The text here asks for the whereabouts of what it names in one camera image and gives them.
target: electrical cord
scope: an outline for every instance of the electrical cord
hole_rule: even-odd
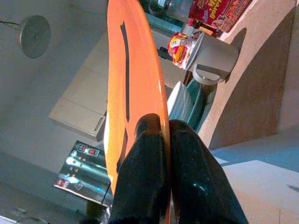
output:
[[[16,22],[6,22],[6,21],[0,21],[1,23],[5,23],[5,24],[14,24],[14,25],[18,25],[19,26],[19,23],[16,23]]]
[[[5,25],[5,26],[7,26],[7,27],[9,27],[9,28],[12,28],[12,29],[14,29],[14,30],[17,30],[17,28],[16,28],[16,27],[14,27],[14,25],[17,25],[17,26],[19,26],[19,24],[18,24],[18,23],[16,23],[16,22],[6,22],[6,21],[0,21],[0,23],[2,23],[3,25]]]

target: kitchen cabinet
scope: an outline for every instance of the kitchen cabinet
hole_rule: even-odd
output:
[[[107,111],[106,46],[104,34],[49,115],[59,125],[94,141],[103,138]]]

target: snack bag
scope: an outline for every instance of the snack bag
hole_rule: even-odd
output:
[[[172,63],[181,69],[185,69],[194,43],[187,35],[179,32],[175,33],[167,46],[168,54],[172,57]]]

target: wall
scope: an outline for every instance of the wall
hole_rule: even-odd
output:
[[[0,19],[21,22],[30,15],[43,15],[51,27],[49,47],[38,59],[25,56],[15,40],[13,29],[0,24],[0,120],[11,108],[19,94],[37,75],[73,25],[71,8],[66,0],[0,0]]]
[[[17,1],[10,2],[17,6],[15,10],[22,9]],[[44,15],[50,22],[52,39],[41,58],[29,59],[15,45],[14,32],[0,25],[0,96],[6,92],[0,101],[6,112],[0,117],[0,158],[4,166],[0,179],[45,200],[85,211],[85,200],[52,184],[76,140],[92,146],[97,143],[59,127],[48,114],[106,30],[106,15],[90,16],[66,0],[30,0],[26,4],[37,9],[23,6],[25,12],[15,13]],[[19,22],[23,17],[11,19]]]
[[[299,220],[299,11],[296,8],[279,115],[279,134],[212,151],[249,223]]]
[[[26,213],[22,214],[21,212],[17,212],[16,209],[24,209],[26,210]],[[53,224],[78,223],[79,220],[83,218],[82,216],[75,215],[75,212],[71,210],[49,203],[43,199],[12,188],[1,182],[0,216],[15,221],[20,221],[26,217],[41,217]]]
[[[174,88],[178,81],[183,82],[185,70],[175,66],[171,61],[159,57],[165,86]]]

